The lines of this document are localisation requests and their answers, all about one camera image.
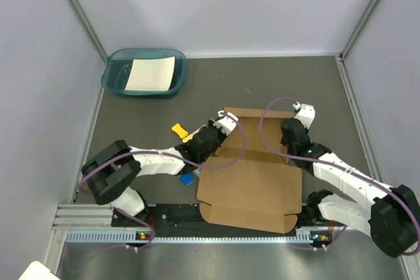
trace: white paper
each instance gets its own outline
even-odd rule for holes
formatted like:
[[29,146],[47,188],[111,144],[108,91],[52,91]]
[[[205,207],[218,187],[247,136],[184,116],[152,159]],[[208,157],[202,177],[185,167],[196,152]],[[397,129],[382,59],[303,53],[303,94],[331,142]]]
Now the white paper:
[[134,59],[125,90],[168,91],[174,68],[175,57]]

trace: brown cardboard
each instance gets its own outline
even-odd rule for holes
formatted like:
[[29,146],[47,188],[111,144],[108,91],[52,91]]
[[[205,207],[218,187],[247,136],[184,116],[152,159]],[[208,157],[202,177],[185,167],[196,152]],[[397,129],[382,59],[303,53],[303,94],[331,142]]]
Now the brown cardboard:
[[[243,157],[223,170],[201,171],[197,198],[199,209],[210,223],[286,233],[293,229],[301,211],[302,173],[272,153],[259,136],[259,119],[263,110],[225,108],[238,117],[246,137]],[[268,143],[286,152],[280,144],[280,123],[293,113],[269,111],[262,131]],[[242,134],[235,128],[205,165],[222,166],[235,159],[242,148]]]

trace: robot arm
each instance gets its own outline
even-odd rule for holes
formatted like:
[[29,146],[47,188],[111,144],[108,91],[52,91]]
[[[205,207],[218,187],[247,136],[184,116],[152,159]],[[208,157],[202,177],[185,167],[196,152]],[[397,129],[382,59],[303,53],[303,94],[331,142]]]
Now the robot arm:
[[233,119],[238,120],[233,114],[220,111],[217,119],[210,119],[187,143],[166,150],[141,150],[128,146],[124,140],[115,141],[82,167],[82,175],[85,177],[118,155],[142,151],[116,161],[115,165],[105,167],[87,180],[98,205],[109,203],[131,216],[137,216],[147,204],[137,191],[129,187],[131,182],[143,175],[181,175],[192,172],[197,167],[186,164],[182,159],[196,164],[205,162],[235,129]]
[[[282,144],[287,147],[288,154],[339,165],[336,168],[321,162],[292,159],[298,167],[329,182],[354,200],[343,199],[326,190],[312,193],[306,203],[312,221],[340,222],[372,238],[387,255],[400,256],[417,241],[414,224],[404,209],[377,186],[353,176],[352,173],[356,172],[366,178],[368,176],[344,163],[327,147],[310,141],[308,129],[315,118],[312,106],[297,104],[295,109],[295,118],[288,119],[281,125]],[[420,206],[414,192],[404,185],[393,188],[378,181],[374,182],[399,196],[417,221],[420,221]]]

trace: gray tabletop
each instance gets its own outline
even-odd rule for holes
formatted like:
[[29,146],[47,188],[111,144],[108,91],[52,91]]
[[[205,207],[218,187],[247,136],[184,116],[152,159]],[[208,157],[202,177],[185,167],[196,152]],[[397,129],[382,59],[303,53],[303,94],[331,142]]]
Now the gray tabletop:
[[[163,149],[180,142],[171,131],[180,123],[192,132],[224,106],[264,108],[281,96],[293,96],[316,108],[311,139],[331,148],[348,164],[368,174],[368,166],[334,57],[192,59],[185,86],[172,99],[122,98],[104,93],[89,156],[111,142]],[[290,104],[276,106],[291,110]],[[142,176],[132,188],[149,203],[195,203],[198,179],[190,186],[169,175]],[[312,191],[331,189],[303,176],[303,201]],[[94,203],[79,194],[78,203]]]

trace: blue object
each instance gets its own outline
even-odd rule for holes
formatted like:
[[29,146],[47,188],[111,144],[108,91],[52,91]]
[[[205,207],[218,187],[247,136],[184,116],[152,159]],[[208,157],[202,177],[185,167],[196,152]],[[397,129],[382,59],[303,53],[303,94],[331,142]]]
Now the blue object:
[[185,186],[190,185],[194,181],[192,173],[180,175],[178,178]]
[[[175,68],[168,91],[125,90],[134,59],[160,59],[175,57]],[[113,53],[106,63],[100,80],[105,90],[125,96],[146,96],[172,98],[184,85],[187,74],[185,55],[175,49],[120,49]]]

